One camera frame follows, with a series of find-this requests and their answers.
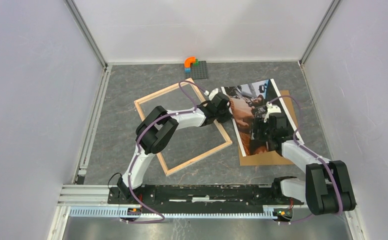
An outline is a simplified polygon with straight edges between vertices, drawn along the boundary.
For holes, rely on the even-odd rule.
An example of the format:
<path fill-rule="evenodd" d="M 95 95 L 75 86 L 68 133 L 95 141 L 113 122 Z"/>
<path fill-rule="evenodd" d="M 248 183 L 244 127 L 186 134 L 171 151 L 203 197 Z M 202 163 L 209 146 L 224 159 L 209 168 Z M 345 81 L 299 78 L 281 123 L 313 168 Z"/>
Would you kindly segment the printed photo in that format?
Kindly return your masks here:
<path fill-rule="evenodd" d="M 222 92 L 229 97 L 231 106 L 230 112 L 233 115 L 233 125 L 237 141 L 241 141 L 244 150 L 242 155 L 252 156 L 263 152 L 277 152 L 277 154 L 288 160 L 297 160 L 305 156 L 305 152 L 298 147 L 296 142 L 302 138 L 295 129 L 293 120 L 288 117 L 289 112 L 284 108 L 283 98 L 290 98 L 288 94 L 281 93 L 274 79 L 260 80 L 253 83 L 246 83 L 236 86 L 223 86 Z M 256 118 L 264 118 L 266 114 L 266 103 L 271 102 L 281 109 L 289 120 L 290 140 L 282 144 L 281 151 L 267 151 L 266 147 L 252 150 L 252 123 Z"/>

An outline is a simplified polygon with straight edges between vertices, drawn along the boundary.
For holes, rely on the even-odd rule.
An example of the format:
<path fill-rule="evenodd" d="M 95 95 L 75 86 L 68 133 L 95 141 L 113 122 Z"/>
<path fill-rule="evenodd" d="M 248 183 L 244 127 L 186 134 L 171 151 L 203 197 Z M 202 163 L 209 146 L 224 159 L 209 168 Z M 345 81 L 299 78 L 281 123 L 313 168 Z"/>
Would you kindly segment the wooden picture frame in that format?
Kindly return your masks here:
<path fill-rule="evenodd" d="M 156 106 L 167 110 L 183 111 L 195 104 L 207 100 L 204 92 L 187 82 L 175 83 L 134 101 L 137 112 L 142 120 Z M 194 103 L 184 94 L 188 93 Z M 177 130 L 163 151 L 156 156 L 166 176 L 170 176 L 194 163 L 209 157 L 232 145 L 229 134 L 221 123 L 214 121 L 203 127 L 188 127 Z"/>

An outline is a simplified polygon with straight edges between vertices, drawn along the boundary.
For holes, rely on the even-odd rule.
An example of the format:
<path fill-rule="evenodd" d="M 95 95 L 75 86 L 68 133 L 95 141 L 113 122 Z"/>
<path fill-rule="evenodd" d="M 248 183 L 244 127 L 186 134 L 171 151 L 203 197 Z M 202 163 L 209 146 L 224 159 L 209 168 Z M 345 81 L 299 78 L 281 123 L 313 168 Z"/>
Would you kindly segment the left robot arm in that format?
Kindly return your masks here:
<path fill-rule="evenodd" d="M 170 142 L 177 130 L 204 127 L 215 121 L 225 123 L 232 118 L 230 99 L 218 89 L 208 95 L 208 100 L 185 110 L 166 110 L 156 106 L 136 128 L 135 150 L 129 166 L 117 182 L 120 197 L 127 204 L 139 198 L 137 189 L 153 157 Z"/>

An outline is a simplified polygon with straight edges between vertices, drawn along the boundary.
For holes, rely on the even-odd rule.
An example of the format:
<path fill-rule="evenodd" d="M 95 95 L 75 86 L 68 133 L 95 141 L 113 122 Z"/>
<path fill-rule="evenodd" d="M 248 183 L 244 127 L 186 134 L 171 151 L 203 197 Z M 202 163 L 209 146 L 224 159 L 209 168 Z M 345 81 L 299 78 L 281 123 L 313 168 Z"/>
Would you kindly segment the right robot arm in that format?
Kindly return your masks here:
<path fill-rule="evenodd" d="M 305 180 L 286 177 L 277 180 L 271 199 L 284 204 L 290 198 L 308 205 L 315 215 L 341 214 L 355 210 L 355 198 L 348 167 L 342 160 L 329 160 L 308 148 L 284 113 L 256 118 L 250 134 L 254 143 L 265 144 L 268 151 L 291 161 L 305 174 Z"/>

